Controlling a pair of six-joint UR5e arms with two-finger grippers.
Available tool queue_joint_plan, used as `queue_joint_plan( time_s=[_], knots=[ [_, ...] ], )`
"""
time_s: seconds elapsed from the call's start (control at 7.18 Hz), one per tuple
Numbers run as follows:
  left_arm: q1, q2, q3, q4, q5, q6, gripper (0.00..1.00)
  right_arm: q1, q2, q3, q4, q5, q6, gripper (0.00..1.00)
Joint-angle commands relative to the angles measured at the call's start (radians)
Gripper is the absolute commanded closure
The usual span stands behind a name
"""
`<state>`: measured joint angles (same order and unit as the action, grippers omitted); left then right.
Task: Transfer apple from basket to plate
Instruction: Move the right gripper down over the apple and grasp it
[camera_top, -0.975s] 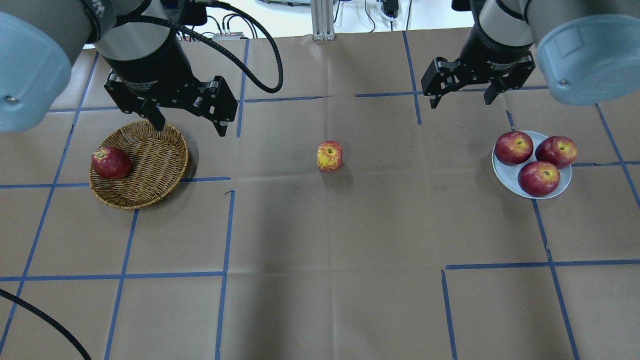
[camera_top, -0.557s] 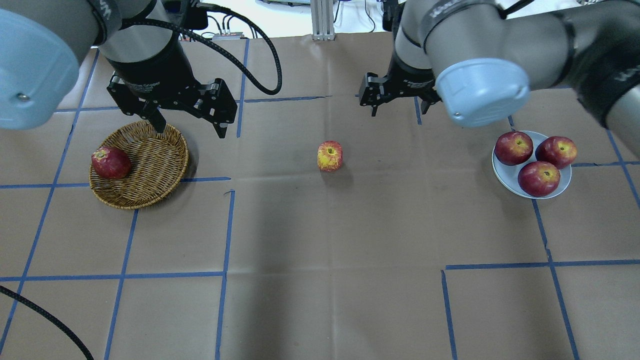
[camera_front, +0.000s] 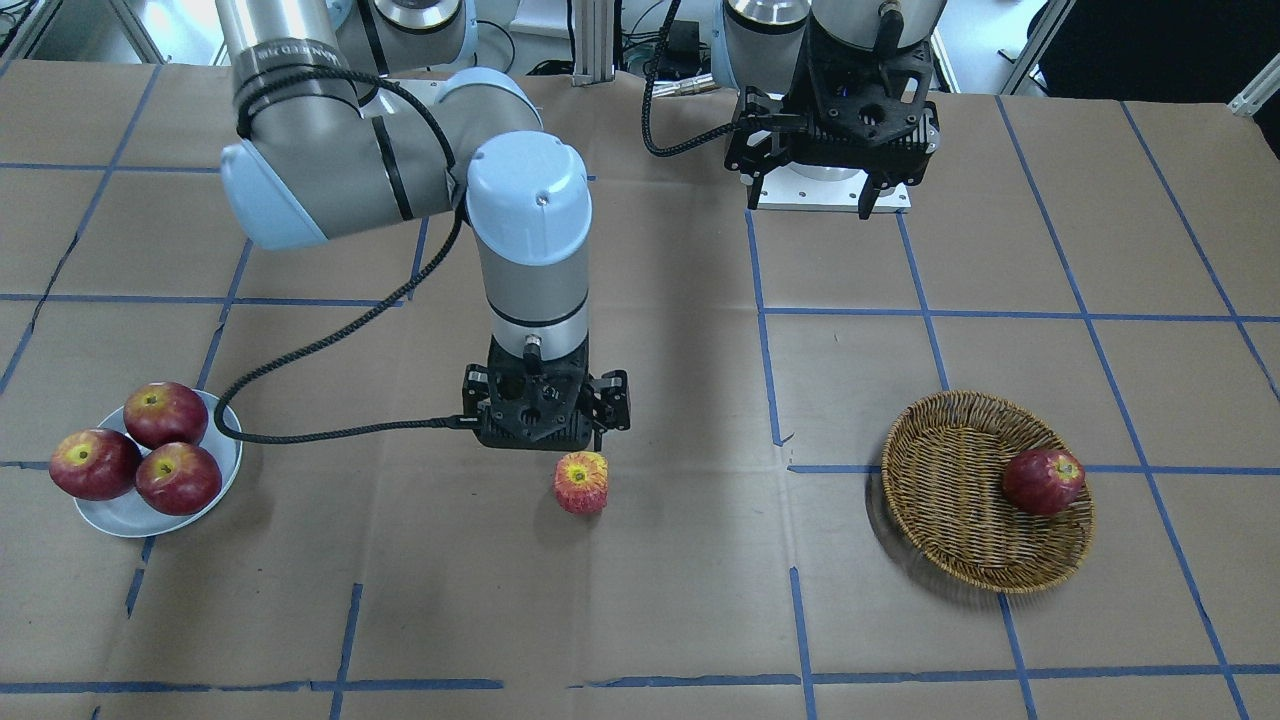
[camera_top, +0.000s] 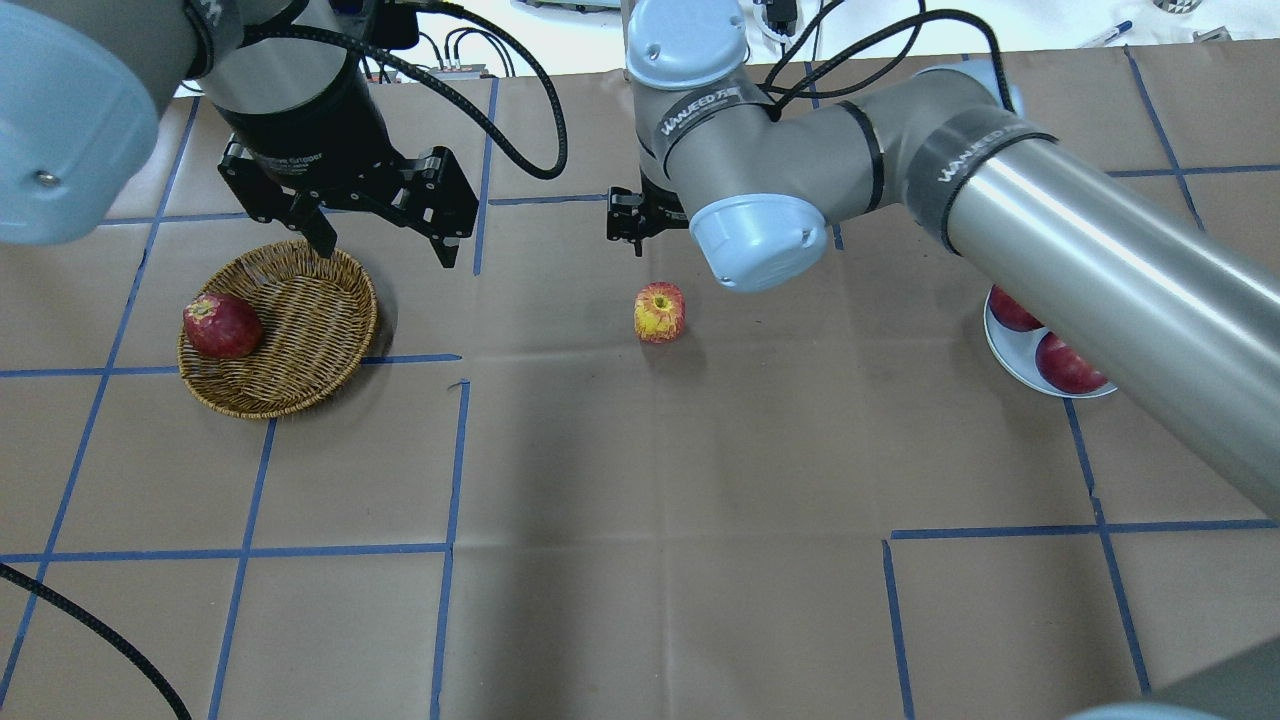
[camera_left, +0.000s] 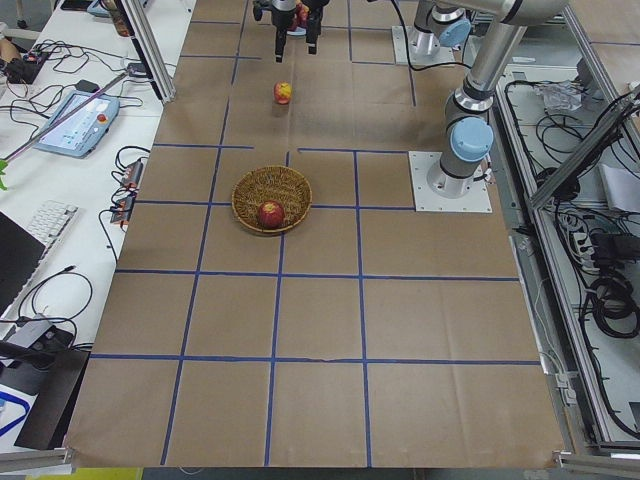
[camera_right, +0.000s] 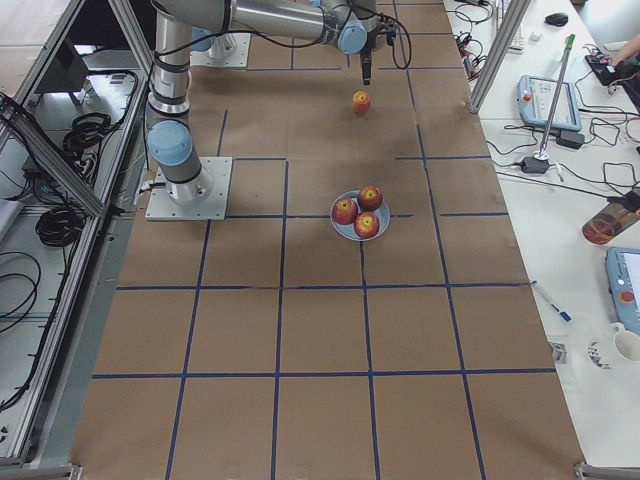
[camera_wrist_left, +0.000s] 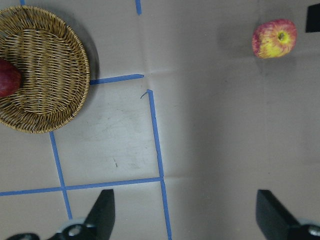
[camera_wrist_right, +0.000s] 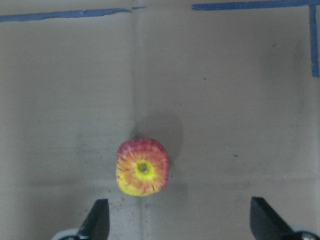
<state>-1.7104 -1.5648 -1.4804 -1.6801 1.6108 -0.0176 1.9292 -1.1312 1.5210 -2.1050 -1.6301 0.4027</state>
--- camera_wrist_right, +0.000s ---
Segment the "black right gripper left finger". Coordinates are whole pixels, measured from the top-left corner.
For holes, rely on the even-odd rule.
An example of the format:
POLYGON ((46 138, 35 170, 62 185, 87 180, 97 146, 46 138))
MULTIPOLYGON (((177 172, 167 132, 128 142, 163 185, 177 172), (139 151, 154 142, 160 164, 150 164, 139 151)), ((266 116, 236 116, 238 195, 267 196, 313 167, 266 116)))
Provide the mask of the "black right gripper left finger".
POLYGON ((107 240, 110 233, 108 199, 97 199, 76 233, 77 240, 107 240))

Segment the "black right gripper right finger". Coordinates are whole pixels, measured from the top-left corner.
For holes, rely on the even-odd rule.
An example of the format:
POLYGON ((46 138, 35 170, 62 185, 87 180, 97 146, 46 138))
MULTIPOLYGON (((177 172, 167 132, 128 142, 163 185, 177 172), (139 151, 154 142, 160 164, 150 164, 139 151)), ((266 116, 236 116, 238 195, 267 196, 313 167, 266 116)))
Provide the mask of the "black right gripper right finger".
POLYGON ((256 240, 300 239, 300 234, 293 231, 263 197, 251 198, 249 225, 256 240))

